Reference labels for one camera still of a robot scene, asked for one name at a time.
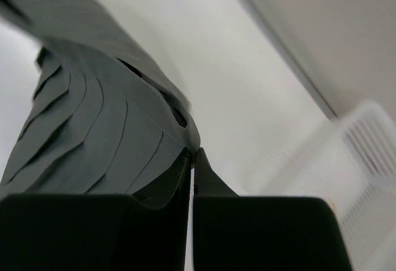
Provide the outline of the grey pleated skirt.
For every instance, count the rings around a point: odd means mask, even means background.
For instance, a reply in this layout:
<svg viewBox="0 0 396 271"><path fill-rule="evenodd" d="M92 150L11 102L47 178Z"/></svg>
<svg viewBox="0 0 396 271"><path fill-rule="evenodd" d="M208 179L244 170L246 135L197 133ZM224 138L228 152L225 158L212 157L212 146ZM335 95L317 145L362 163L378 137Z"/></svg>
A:
<svg viewBox="0 0 396 271"><path fill-rule="evenodd" d="M1 194L132 194L200 136L189 103L96 0L1 0L43 44Z"/></svg>

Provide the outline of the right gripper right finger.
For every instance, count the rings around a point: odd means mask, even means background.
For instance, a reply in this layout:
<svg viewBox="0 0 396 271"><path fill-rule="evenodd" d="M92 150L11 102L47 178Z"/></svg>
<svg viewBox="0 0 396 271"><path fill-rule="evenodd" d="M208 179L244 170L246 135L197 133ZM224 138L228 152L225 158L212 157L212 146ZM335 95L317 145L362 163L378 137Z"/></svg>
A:
<svg viewBox="0 0 396 271"><path fill-rule="evenodd" d="M332 209L317 197L237 195L203 149L194 165L195 270L351 270Z"/></svg>

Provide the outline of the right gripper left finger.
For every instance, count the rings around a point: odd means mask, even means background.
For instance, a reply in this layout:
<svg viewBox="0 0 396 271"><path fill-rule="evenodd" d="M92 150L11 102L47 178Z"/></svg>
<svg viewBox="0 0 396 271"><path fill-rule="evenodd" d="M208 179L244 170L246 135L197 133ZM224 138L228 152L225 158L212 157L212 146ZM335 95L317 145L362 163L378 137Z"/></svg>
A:
<svg viewBox="0 0 396 271"><path fill-rule="evenodd" d="M189 152L134 194L11 194L2 270L183 270Z"/></svg>

